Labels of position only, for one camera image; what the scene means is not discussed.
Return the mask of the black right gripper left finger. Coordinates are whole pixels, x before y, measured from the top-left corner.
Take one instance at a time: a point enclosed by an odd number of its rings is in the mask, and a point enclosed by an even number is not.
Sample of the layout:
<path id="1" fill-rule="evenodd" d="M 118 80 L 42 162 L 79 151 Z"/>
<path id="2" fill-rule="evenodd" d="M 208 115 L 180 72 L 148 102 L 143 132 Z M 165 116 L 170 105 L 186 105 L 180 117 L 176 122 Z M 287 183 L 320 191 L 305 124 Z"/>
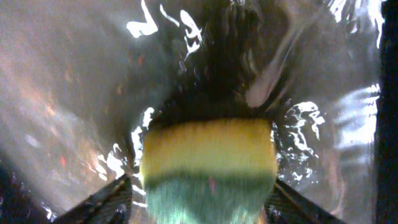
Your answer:
<path id="1" fill-rule="evenodd" d="M 54 224 L 128 224 L 131 208 L 131 178 L 124 174 L 53 222 Z"/>

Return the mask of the yellow green scrub sponge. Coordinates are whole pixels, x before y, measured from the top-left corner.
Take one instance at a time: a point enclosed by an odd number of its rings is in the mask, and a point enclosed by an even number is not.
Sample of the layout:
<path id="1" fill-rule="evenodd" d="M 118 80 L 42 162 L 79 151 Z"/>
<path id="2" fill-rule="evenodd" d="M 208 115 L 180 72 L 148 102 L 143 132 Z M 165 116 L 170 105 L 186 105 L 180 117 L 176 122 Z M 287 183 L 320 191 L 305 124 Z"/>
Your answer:
<path id="1" fill-rule="evenodd" d="M 276 181 L 271 124 L 218 119 L 152 129 L 140 172 L 157 223 L 255 223 Z"/>

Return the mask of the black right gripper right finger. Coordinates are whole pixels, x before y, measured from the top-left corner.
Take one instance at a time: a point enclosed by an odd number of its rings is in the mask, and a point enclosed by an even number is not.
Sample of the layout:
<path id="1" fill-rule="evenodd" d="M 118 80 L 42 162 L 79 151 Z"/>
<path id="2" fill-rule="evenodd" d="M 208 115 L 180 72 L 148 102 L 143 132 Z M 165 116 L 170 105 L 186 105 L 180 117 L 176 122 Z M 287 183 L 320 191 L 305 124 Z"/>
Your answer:
<path id="1" fill-rule="evenodd" d="M 280 179 L 266 201 L 266 215 L 269 223 L 345 224 Z"/>

